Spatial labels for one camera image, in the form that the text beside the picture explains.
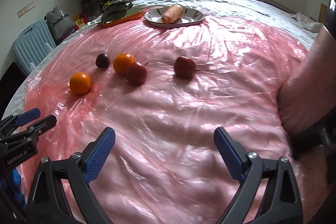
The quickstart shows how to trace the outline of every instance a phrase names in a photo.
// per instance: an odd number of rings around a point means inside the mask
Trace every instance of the electrical socket panel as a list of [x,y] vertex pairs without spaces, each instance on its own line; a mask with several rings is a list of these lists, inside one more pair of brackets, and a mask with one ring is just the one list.
[[29,12],[32,8],[35,8],[34,2],[28,4],[26,7],[23,7],[20,11],[17,12],[17,16],[20,18],[25,13]]

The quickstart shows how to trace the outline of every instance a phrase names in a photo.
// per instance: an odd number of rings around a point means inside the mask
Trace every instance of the window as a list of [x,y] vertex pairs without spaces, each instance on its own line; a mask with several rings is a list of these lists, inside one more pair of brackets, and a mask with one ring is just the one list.
[[335,8],[336,8],[336,2],[335,2],[335,0],[331,0],[330,9],[335,11]]

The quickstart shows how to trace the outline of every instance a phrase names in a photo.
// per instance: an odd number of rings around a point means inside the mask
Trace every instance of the orange fruit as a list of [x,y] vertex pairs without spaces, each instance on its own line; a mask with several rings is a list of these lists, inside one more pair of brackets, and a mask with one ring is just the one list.
[[82,96],[87,94],[91,88],[91,79],[86,73],[76,73],[70,79],[70,90],[72,93]]
[[135,58],[131,54],[119,54],[113,61],[113,68],[118,75],[126,75],[127,68],[135,62]]

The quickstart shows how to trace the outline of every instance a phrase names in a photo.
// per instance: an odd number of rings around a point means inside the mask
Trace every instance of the metal screw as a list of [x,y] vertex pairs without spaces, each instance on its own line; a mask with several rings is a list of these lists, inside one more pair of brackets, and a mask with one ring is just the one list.
[[71,157],[72,157],[73,159],[78,159],[78,158],[80,158],[81,155],[82,155],[81,152],[75,152],[75,153],[72,154]]
[[288,158],[286,158],[286,157],[281,157],[281,159],[280,159],[283,163],[287,163],[288,162]]
[[250,159],[255,159],[258,156],[256,152],[250,152],[247,155],[249,156]]
[[48,157],[43,157],[41,159],[41,163],[45,164],[48,160],[49,160]]

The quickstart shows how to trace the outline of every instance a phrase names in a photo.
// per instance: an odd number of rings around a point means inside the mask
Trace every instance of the white plate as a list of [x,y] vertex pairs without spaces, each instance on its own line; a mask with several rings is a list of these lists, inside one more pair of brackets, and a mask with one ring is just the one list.
[[161,18],[168,8],[169,7],[164,7],[164,8],[150,10],[147,13],[145,13],[144,18],[150,24],[156,27],[167,28],[167,29],[197,25],[205,18],[202,12],[195,10],[195,9],[183,7],[184,12],[180,19],[176,20],[173,23],[165,24],[165,23],[162,23]]

